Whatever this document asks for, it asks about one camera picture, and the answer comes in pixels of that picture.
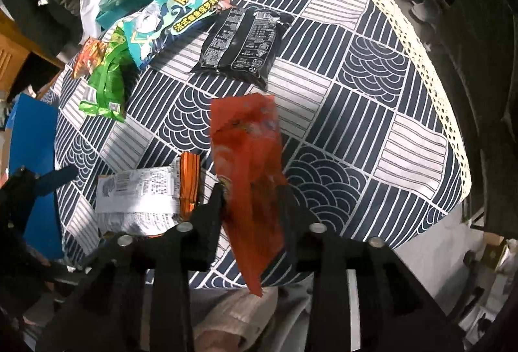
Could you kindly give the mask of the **blue-edged cardboard box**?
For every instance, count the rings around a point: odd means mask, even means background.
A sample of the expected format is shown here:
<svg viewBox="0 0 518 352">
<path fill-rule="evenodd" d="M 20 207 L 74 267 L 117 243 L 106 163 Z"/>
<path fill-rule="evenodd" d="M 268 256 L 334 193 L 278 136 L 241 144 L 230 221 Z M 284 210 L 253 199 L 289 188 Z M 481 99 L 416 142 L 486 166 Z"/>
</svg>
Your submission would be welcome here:
<svg viewBox="0 0 518 352">
<path fill-rule="evenodd" d="M 58 110 L 22 94 L 7 121 L 7 169 L 24 166 L 41 176 L 54 170 Z M 49 260 L 64 257 L 62 230 L 53 193 L 35 200 L 24 233 L 26 243 Z"/>
</svg>

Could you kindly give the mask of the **white orange snack packet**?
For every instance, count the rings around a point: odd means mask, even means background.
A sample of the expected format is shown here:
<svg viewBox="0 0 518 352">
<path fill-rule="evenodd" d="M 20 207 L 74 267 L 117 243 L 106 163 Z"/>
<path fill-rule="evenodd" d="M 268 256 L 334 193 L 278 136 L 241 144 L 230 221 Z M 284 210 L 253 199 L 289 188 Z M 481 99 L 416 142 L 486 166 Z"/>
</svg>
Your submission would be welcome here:
<svg viewBox="0 0 518 352">
<path fill-rule="evenodd" d="M 183 152 L 167 166 L 100 176 L 95 206 L 99 231 L 161 235 L 190 219 L 200 182 L 200 156 L 190 152 Z"/>
</svg>

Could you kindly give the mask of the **green snack bag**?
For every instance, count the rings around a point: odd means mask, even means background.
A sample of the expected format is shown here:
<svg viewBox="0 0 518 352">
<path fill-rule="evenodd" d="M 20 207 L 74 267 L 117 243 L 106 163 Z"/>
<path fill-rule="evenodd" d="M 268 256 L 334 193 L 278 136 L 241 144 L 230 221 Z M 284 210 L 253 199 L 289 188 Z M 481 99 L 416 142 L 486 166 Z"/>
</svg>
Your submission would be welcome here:
<svg viewBox="0 0 518 352">
<path fill-rule="evenodd" d="M 107 43 L 104 58 L 92 72 L 79 110 L 118 122 L 126 119 L 125 73 L 134 67 L 122 23 L 119 23 Z"/>
</svg>

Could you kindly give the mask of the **red snack packet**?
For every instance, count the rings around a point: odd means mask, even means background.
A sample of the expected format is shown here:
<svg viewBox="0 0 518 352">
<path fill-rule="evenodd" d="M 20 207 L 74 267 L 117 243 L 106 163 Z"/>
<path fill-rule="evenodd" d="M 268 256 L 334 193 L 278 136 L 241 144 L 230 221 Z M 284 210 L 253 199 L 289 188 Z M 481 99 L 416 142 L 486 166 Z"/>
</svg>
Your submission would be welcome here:
<svg viewBox="0 0 518 352">
<path fill-rule="evenodd" d="M 251 93 L 215 98 L 210 107 L 213 167 L 224 187 L 223 226 L 248 289 L 284 246 L 276 188 L 286 185 L 275 99 Z"/>
</svg>

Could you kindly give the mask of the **orange-red noodle snack bag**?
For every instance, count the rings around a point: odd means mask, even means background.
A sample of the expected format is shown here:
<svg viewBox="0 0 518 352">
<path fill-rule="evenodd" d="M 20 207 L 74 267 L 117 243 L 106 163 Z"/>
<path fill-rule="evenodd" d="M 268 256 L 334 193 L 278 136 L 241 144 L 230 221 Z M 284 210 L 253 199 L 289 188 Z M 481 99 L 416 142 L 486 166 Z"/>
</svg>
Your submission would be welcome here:
<svg viewBox="0 0 518 352">
<path fill-rule="evenodd" d="M 107 43 L 90 37 L 79 53 L 73 69 L 73 78 L 89 77 L 105 56 Z"/>
</svg>

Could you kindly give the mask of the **teal cartoon snack bag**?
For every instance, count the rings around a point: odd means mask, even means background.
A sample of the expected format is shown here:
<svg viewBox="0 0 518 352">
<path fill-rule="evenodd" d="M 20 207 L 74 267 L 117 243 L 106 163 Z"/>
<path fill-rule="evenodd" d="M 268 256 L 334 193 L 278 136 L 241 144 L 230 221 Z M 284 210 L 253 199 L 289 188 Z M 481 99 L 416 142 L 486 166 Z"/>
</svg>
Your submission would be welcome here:
<svg viewBox="0 0 518 352">
<path fill-rule="evenodd" d="M 133 62 L 144 71 L 173 41 L 231 6 L 230 0 L 153 0 L 123 25 Z"/>
</svg>

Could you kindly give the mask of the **black snack packet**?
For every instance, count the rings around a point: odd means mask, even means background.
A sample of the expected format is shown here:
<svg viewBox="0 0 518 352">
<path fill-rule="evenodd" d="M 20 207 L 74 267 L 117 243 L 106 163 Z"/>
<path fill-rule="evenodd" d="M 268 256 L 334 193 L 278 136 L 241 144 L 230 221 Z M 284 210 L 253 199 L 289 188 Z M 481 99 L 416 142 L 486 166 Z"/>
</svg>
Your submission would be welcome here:
<svg viewBox="0 0 518 352">
<path fill-rule="evenodd" d="M 293 21 L 291 14 L 268 8 L 227 9 L 215 20 L 191 71 L 230 77 L 264 92 Z"/>
</svg>

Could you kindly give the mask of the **navy white patterned tablecloth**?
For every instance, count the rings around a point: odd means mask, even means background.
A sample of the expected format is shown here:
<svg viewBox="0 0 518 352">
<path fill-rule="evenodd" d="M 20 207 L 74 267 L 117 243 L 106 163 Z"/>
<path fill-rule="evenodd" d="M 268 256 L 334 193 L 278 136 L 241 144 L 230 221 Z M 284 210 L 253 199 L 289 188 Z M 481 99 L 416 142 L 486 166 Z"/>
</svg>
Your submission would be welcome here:
<svg viewBox="0 0 518 352">
<path fill-rule="evenodd" d="M 465 149 L 442 83 L 393 0 L 232 0 L 293 22 L 268 77 L 297 200 L 329 229 L 398 248 L 424 233 L 471 190 Z M 58 108 L 55 161 L 78 175 L 57 191 L 65 259 L 78 264 L 100 242 L 102 175 L 201 156 L 204 191 L 216 180 L 209 140 L 214 98 L 254 87 L 193 72 L 206 32 L 164 50 L 128 78 L 127 118 L 88 116 L 87 85 L 63 72 L 47 93 Z"/>
</svg>

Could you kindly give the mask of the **wooden wardrobe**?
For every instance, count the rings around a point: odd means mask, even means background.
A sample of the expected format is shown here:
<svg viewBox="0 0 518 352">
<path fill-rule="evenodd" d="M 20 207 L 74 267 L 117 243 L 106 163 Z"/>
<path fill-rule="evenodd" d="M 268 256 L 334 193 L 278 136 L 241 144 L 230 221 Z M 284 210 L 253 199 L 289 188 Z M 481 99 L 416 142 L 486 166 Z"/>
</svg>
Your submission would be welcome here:
<svg viewBox="0 0 518 352">
<path fill-rule="evenodd" d="M 50 56 L 19 30 L 16 22 L 1 12 L 1 101 L 6 101 L 28 57 L 33 54 L 62 71 L 65 63 Z"/>
</svg>

